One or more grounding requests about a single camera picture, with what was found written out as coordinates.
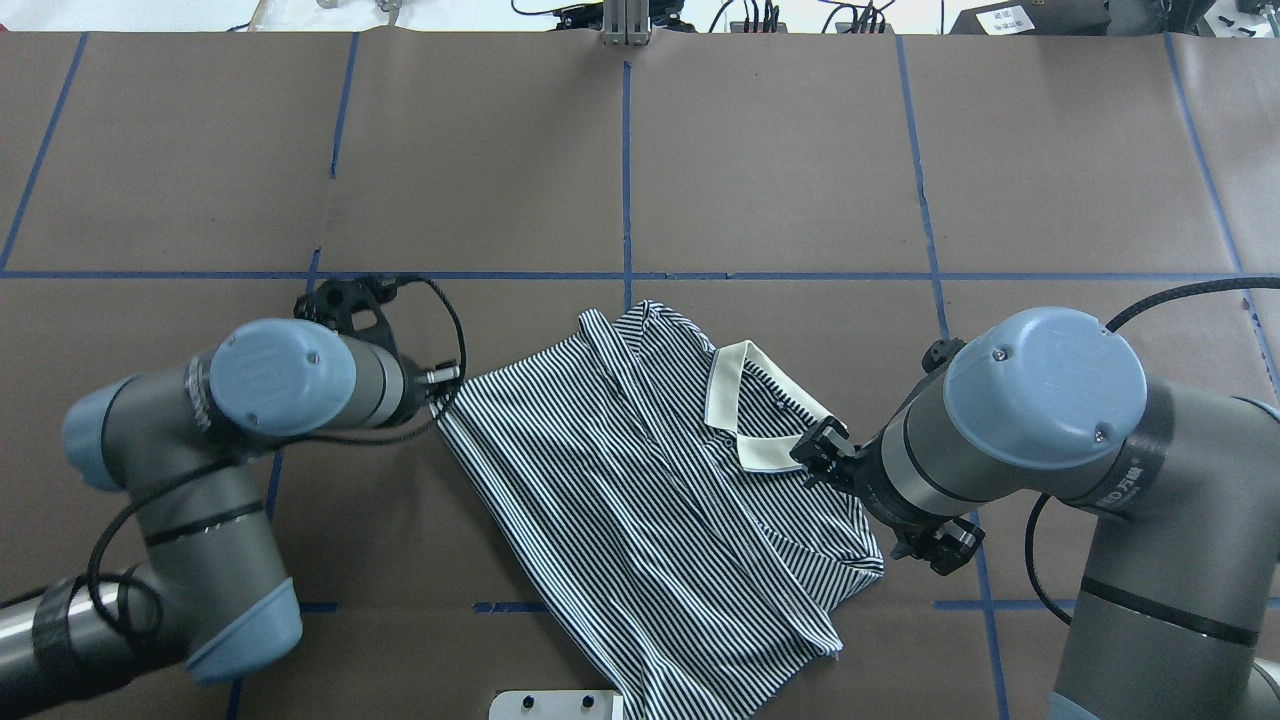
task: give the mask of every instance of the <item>blue joint cover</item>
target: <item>blue joint cover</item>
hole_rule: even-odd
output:
[[[1020,468],[1062,470],[1129,437],[1147,407],[1147,375],[1129,343],[1097,318],[1033,307],[956,354],[943,401],[978,450]]]
[[[124,489],[111,479],[111,473],[106,469],[106,459],[102,456],[102,432],[106,429],[106,415],[111,411],[115,396],[136,377],[129,375],[77,400],[63,419],[63,452],[67,454],[72,466],[84,475],[84,482],[97,489],[108,492]]]
[[[1070,700],[1048,693],[1048,720],[1100,720],[1097,715],[1075,705]]]
[[[209,364],[218,407],[241,428],[264,436],[292,437],[323,427],[355,388],[356,360],[347,343],[310,320],[253,320],[232,333]]]
[[[187,659],[201,685],[242,678],[284,657],[302,638],[302,616],[293,578],[253,603]]]

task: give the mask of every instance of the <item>garment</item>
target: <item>garment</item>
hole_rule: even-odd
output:
[[[842,648],[827,612],[883,573],[861,507],[799,468],[744,469],[735,432],[707,424],[717,350],[678,313],[579,324],[467,380],[444,437],[626,717],[748,717]],[[739,434],[820,419],[742,366]]]

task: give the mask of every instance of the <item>white label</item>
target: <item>white label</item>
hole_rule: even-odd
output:
[[[1036,29],[1032,19],[1027,17],[1027,10],[1021,5],[1001,8],[989,13],[978,13],[978,22],[987,35],[1014,35]]]

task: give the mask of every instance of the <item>table surface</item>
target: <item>table surface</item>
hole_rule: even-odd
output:
[[[65,409],[287,315],[329,273],[426,272],[472,369],[652,297],[755,340],[874,432],[937,337],[1020,309],[1108,318],[1183,282],[1280,270],[1280,44],[1149,37],[0,33],[0,596],[73,574],[118,496],[79,483]],[[1276,400],[1280,299],[1125,328],[1148,370]],[[454,355],[429,293],[389,309]],[[169,669],[47,717],[484,717],[498,691],[602,687],[438,437],[259,464],[302,643],[232,687]],[[1066,629],[1030,600],[1034,497],[980,510],[948,578],[888,562],[835,612],[838,660],[760,717],[1043,716]],[[1051,506],[1074,597],[1092,519]],[[882,547],[891,534],[879,529]],[[122,534],[109,564],[142,557]],[[1280,655],[1268,619],[1260,653]]]

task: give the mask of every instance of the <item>metal clamp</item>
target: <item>metal clamp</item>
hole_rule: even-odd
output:
[[[605,45],[649,45],[649,0],[604,0]]]

